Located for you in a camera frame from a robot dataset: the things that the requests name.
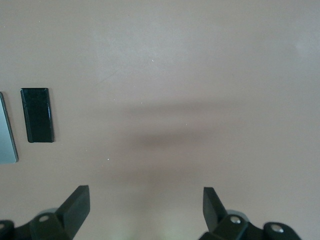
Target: gray panel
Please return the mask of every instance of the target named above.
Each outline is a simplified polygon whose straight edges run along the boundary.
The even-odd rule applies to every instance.
[[[13,164],[18,160],[18,154],[6,111],[5,101],[0,92],[0,164]]]

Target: silver bolt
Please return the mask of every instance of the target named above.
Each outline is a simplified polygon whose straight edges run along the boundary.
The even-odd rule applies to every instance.
[[[48,219],[49,219],[49,216],[44,215],[44,216],[39,218],[39,222],[44,222],[44,221],[47,221]]]
[[[271,229],[273,231],[275,231],[276,233],[280,233],[280,234],[282,234],[284,232],[284,229],[281,226],[279,226],[278,224],[272,224]]]
[[[231,222],[233,222],[234,224],[240,224],[241,220],[240,218],[238,218],[237,216],[232,216],[230,217]]]

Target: black rectangular object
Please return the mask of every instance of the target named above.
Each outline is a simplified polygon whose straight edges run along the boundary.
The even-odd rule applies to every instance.
[[[52,143],[54,128],[48,88],[21,88],[26,134],[29,143]]]

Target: table surface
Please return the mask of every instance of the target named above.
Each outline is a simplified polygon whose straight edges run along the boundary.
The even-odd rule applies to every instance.
[[[320,2],[0,2],[0,91],[20,226],[89,185],[76,240],[196,240],[203,187],[261,228],[318,239]],[[29,143],[21,88],[49,88],[55,142]]]

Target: black smartphone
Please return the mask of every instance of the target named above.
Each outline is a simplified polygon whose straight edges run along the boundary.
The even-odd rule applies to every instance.
[[[54,128],[48,88],[21,88],[26,135],[29,143],[52,143]]]

